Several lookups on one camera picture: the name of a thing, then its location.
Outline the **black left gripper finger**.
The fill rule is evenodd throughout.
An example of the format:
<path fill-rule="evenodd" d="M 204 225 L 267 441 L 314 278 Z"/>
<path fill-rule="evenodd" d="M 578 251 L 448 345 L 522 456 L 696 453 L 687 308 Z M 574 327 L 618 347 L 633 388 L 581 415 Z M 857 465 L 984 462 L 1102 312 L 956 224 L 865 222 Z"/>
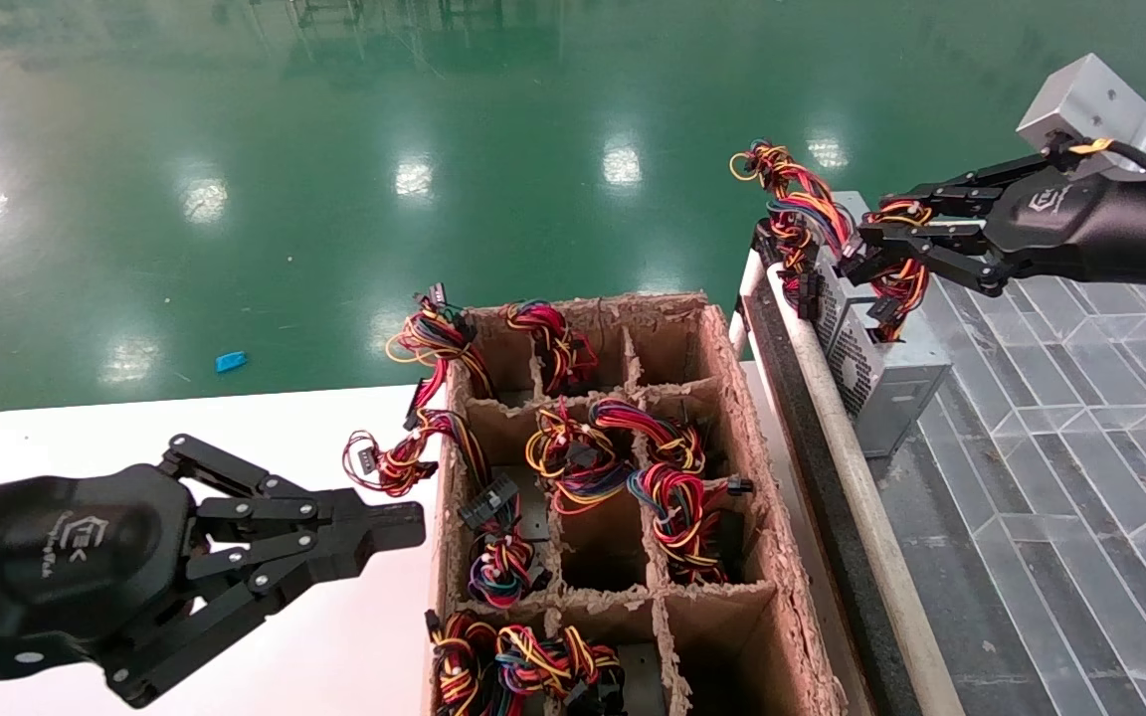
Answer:
<path fill-rule="evenodd" d="M 330 525 L 362 535 L 426 534 L 426 512 L 415 499 L 369 506 L 347 486 L 308 490 L 196 436 L 173 436 L 160 471 L 220 493 L 201 499 L 195 512 L 211 535 L 281 535 Z"/>
<path fill-rule="evenodd" d="M 144 708 L 305 591 L 356 579 L 374 554 L 424 538 L 424 527 L 317 527 L 188 557 L 173 589 L 183 603 L 203 600 L 203 608 L 154 625 L 129 648 L 105 656 L 107 685 L 124 703 Z"/>

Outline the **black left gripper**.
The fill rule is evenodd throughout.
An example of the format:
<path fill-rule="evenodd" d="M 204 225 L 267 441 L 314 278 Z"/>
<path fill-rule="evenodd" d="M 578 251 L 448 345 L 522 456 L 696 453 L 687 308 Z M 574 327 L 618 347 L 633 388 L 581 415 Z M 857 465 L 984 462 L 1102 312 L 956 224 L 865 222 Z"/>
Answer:
<path fill-rule="evenodd" d="M 181 477 L 146 463 L 0 483 L 0 680 L 85 661 L 112 687 L 173 687 L 199 670 L 195 511 Z"/>

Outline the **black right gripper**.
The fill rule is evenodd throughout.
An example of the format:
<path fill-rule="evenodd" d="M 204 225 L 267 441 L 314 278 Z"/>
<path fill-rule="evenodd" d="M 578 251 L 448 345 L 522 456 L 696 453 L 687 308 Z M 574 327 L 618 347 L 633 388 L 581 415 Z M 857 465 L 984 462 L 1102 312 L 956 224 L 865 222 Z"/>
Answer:
<path fill-rule="evenodd" d="M 920 299 L 934 277 L 991 297 L 1034 276 L 1129 282 L 1122 214 L 1132 194 L 1133 183 L 1110 178 L 1069 181 L 1044 154 L 970 170 L 885 196 L 859 223 L 859 246 L 840 250 L 840 273 L 890 299 Z M 932 230 L 937 217 L 987 218 L 984 235 Z M 952 247 L 987 245 L 992 257 Z"/>

